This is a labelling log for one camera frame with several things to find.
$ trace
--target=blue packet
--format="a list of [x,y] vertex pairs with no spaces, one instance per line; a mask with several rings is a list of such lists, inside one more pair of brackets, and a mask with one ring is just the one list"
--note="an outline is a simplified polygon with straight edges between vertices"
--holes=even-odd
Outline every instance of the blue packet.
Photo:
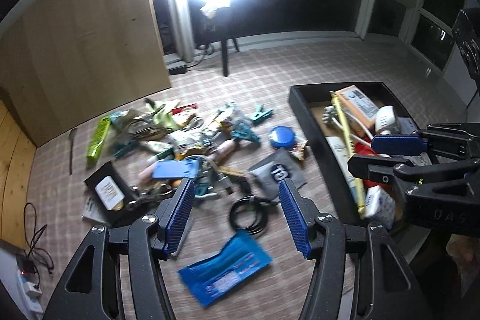
[[198,176],[200,162],[198,159],[164,160],[158,162],[153,170],[153,179],[189,178]]
[[246,231],[238,230],[220,253],[181,269],[179,274],[205,307],[271,261],[272,258]]

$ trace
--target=logo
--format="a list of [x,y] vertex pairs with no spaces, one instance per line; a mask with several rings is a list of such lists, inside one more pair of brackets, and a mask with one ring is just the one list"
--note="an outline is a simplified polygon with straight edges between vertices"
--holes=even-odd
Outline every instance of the logo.
[[272,178],[276,182],[281,182],[285,178],[290,178],[290,173],[288,170],[281,164],[274,164],[270,169],[270,174],[272,174]]

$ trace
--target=coiled cable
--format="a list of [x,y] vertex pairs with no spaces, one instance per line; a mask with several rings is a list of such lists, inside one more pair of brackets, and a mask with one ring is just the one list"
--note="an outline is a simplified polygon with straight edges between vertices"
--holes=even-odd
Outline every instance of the coiled cable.
[[[278,202],[257,196],[247,196],[239,199],[232,205],[230,209],[230,226],[234,231],[237,231],[238,229],[244,229],[251,235],[259,234],[266,228],[268,224],[268,206],[270,205],[278,205]],[[246,210],[250,208],[255,213],[255,220],[248,227],[240,226],[237,223],[237,216],[241,208]]]

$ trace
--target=yellow pencil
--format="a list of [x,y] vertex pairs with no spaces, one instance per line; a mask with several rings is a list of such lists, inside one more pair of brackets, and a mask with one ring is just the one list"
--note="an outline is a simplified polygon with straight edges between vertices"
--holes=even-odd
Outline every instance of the yellow pencil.
[[[347,121],[347,117],[343,112],[342,103],[340,103],[340,99],[338,98],[338,96],[333,91],[331,91],[330,94],[332,95],[332,104],[337,110],[338,119],[340,120],[340,124],[343,127],[343,136],[345,139],[345,145],[347,147],[346,149],[349,154],[349,158],[351,158],[353,155],[355,155],[355,148],[353,146],[353,141],[350,136],[349,122]],[[363,213],[365,211],[365,193],[363,188],[363,181],[359,178],[355,178],[355,187],[357,189],[358,213],[360,217],[363,218]]]

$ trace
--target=screw head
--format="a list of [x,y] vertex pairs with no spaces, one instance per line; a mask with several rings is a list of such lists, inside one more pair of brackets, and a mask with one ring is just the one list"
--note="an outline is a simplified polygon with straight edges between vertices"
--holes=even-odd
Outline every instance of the screw head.
[[380,223],[378,223],[378,222],[376,222],[376,221],[370,223],[370,229],[371,229],[372,231],[374,231],[375,229],[380,229],[380,228],[383,228],[383,225],[382,225],[382,224],[380,224]]
[[92,227],[92,232],[96,235],[101,234],[103,231],[105,231],[104,226],[94,226],[94,227]]
[[157,217],[155,217],[154,214],[146,214],[145,216],[142,217],[142,221],[143,221],[145,224],[151,224],[151,223],[153,223],[156,219],[157,219]]
[[323,223],[329,223],[332,221],[332,215],[329,213],[320,213],[318,219]]

